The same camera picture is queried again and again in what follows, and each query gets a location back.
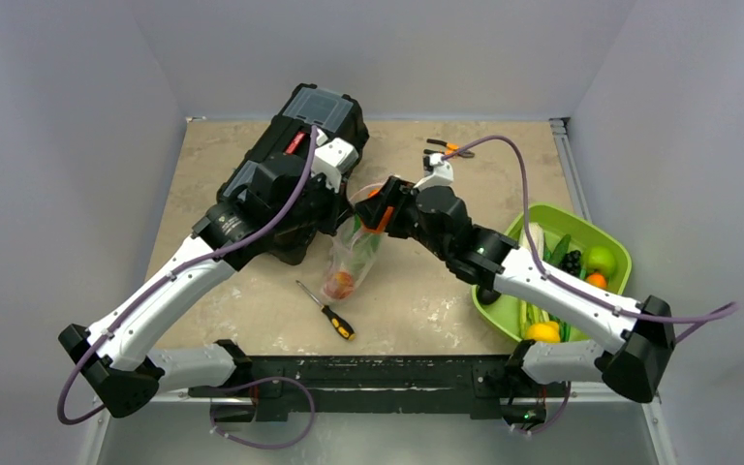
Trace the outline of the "orange mango toy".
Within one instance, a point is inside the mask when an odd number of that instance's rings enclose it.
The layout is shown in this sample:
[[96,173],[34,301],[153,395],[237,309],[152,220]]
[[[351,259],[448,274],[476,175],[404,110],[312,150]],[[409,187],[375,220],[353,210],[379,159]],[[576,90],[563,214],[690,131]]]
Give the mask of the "orange mango toy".
[[585,277],[585,282],[602,290],[608,287],[608,281],[601,273],[595,272]]

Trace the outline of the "red apple toy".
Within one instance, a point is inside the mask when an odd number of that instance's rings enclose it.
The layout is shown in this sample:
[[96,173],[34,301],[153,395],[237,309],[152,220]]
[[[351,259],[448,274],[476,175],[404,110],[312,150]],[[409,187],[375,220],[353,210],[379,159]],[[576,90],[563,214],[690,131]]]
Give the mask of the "red apple toy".
[[353,275],[341,270],[329,275],[323,286],[323,294],[331,300],[342,300],[352,295],[355,287]]

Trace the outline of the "green bok choy toy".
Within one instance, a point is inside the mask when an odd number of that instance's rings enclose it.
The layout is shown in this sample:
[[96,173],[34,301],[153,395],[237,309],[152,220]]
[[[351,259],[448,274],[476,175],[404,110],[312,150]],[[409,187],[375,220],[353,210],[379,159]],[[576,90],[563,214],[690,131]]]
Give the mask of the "green bok choy toy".
[[353,275],[362,274],[377,258],[382,235],[368,231],[359,220],[353,226],[349,239],[349,271]]

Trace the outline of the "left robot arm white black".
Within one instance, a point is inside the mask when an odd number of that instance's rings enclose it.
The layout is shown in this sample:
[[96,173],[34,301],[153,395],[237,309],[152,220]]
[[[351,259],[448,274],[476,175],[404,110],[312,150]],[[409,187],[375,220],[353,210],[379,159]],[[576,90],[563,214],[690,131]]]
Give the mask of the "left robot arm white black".
[[164,391],[244,392],[250,370],[234,342],[179,350],[159,350],[156,343],[199,299],[255,257],[270,253],[299,264],[315,233],[334,234],[349,215],[346,184],[359,159],[355,149],[335,142],[310,156],[273,152],[246,159],[170,260],[140,289],[101,320],[67,326],[59,341],[103,408],[124,418]]

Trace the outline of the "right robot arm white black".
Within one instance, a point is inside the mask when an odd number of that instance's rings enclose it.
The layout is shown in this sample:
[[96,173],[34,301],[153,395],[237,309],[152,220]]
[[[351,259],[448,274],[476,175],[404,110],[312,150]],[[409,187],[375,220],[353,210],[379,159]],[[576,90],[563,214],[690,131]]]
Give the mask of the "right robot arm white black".
[[419,242],[459,280],[534,304],[586,335],[576,343],[523,342],[505,369],[512,391],[602,382],[634,402],[655,397],[676,346],[664,300],[611,294],[542,263],[505,234],[475,224],[449,186],[416,189],[392,176],[355,213],[370,230]]

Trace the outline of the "black grapes toy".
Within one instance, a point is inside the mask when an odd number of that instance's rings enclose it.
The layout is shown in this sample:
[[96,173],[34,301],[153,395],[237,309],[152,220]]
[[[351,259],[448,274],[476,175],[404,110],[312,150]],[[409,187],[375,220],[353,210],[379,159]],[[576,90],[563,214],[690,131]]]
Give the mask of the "black grapes toy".
[[582,271],[581,257],[582,252],[580,250],[572,250],[564,256],[558,267],[571,276],[580,277]]

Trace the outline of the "clear zip top bag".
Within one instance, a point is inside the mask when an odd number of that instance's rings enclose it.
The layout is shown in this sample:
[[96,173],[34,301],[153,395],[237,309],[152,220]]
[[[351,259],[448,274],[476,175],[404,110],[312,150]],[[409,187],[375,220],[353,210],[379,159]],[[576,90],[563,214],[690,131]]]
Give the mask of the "clear zip top bag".
[[367,229],[352,213],[332,238],[319,294],[327,304],[353,295],[377,260],[384,235]]

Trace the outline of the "green apple toy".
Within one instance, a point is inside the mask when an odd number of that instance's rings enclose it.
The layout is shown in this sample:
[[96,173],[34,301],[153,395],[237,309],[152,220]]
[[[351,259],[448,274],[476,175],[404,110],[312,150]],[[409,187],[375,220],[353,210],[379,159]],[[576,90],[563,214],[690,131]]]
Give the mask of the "green apple toy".
[[617,269],[617,260],[612,251],[603,246],[586,249],[581,256],[582,267],[589,273],[610,278]]

